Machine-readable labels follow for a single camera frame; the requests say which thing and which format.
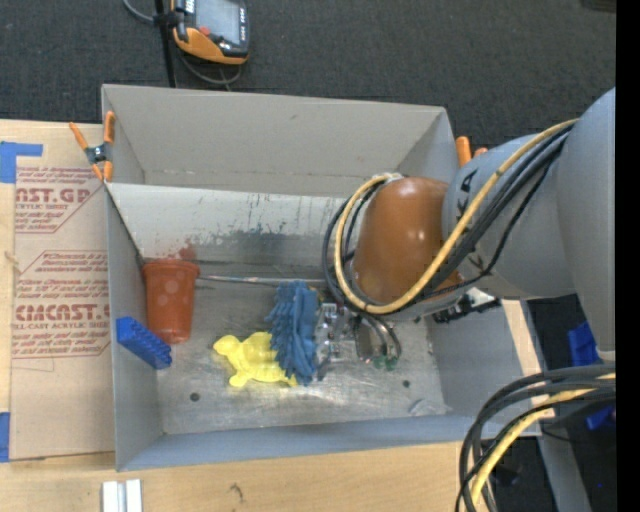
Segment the orange cup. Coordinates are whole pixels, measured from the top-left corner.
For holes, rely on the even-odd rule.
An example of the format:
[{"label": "orange cup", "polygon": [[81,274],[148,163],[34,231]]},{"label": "orange cup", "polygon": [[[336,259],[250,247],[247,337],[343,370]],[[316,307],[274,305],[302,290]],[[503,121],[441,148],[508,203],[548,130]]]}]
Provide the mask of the orange cup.
[{"label": "orange cup", "polygon": [[191,336],[195,282],[200,267],[177,259],[160,259],[142,267],[147,291],[147,327],[170,344]]}]

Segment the yellow plastic toy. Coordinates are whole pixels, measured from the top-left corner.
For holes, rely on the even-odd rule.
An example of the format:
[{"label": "yellow plastic toy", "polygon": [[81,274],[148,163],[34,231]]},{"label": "yellow plastic toy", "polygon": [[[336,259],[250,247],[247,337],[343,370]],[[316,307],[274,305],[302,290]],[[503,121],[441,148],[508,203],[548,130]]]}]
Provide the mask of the yellow plastic toy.
[{"label": "yellow plastic toy", "polygon": [[295,375],[288,378],[280,368],[275,359],[277,351],[271,349],[270,342],[270,333],[254,332],[243,342],[228,334],[213,344],[213,349],[225,356],[236,370],[235,375],[229,379],[230,385],[241,388],[250,379],[298,385]]}]

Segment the blue object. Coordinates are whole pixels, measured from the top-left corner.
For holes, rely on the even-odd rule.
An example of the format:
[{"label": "blue object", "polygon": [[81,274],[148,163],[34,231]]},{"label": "blue object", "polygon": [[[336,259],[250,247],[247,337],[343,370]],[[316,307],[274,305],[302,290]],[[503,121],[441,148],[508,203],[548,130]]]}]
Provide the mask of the blue object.
[{"label": "blue object", "polygon": [[153,334],[144,325],[130,316],[116,320],[118,343],[140,359],[162,370],[171,365],[171,346]]},{"label": "blue object", "polygon": [[9,462],[9,413],[0,413],[0,462]]},{"label": "blue object", "polygon": [[573,366],[588,366],[600,360],[596,352],[596,340],[588,322],[569,331],[568,337]]},{"label": "blue object", "polygon": [[16,182],[16,159],[19,156],[42,156],[42,144],[0,142],[0,183]]},{"label": "blue object", "polygon": [[616,422],[613,420],[612,414],[615,410],[615,405],[610,405],[604,409],[593,413],[585,420],[587,428],[589,430],[614,430],[616,428]]},{"label": "blue object", "polygon": [[[567,333],[569,338],[569,351],[573,366],[588,366],[602,362],[596,351],[596,340],[593,337],[589,322],[583,322],[575,329]],[[615,429],[616,424],[611,417],[615,406],[605,407],[591,414],[585,419],[587,428],[591,431],[603,429]]]},{"label": "blue object", "polygon": [[275,298],[276,305],[265,318],[272,323],[271,348],[286,376],[295,375],[298,383],[308,386],[316,372],[313,333],[318,294],[304,281],[290,281],[278,286]]}]

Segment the orange clip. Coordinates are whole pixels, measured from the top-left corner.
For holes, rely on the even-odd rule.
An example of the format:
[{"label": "orange clip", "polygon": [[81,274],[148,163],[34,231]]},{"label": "orange clip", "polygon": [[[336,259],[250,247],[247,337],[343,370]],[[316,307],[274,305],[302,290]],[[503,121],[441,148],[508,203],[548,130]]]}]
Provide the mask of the orange clip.
[{"label": "orange clip", "polygon": [[[113,164],[109,158],[111,156],[111,146],[115,141],[115,123],[115,114],[112,111],[107,112],[104,119],[104,141],[100,146],[95,147],[89,147],[77,125],[73,122],[69,123],[69,128],[71,128],[71,131],[76,138],[76,142],[87,155],[89,163],[91,164],[91,170],[100,181],[111,181],[111,178],[113,177]],[[98,166],[98,163],[100,162],[104,163],[102,170]]]},{"label": "orange clip", "polygon": [[[478,148],[473,153],[473,158],[486,153],[487,148]],[[471,160],[471,143],[468,137],[458,137],[456,139],[456,152],[458,153],[458,164],[460,167],[465,166]]]},{"label": "orange clip", "polygon": [[456,139],[456,152],[458,153],[458,165],[465,166],[471,160],[471,144],[468,137]]}]

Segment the black carpet floor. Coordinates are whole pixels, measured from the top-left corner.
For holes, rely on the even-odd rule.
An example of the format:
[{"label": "black carpet floor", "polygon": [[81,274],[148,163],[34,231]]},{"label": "black carpet floor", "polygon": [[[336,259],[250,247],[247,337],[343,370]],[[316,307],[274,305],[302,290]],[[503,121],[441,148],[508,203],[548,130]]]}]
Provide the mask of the black carpet floor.
[{"label": "black carpet floor", "polygon": [[[131,0],[151,14],[152,0]],[[617,13],[580,0],[249,0],[235,91],[444,106],[455,136],[492,147],[582,114],[616,86]],[[175,61],[179,87],[208,85]],[[217,71],[214,78],[220,78]],[[168,87],[157,29],[120,0],[0,2],[0,118],[100,122],[103,83]],[[551,368],[567,366],[574,296],[532,301]],[[615,439],[571,429],[594,512],[617,510]],[[535,441],[497,485],[502,510],[555,512]]]}]

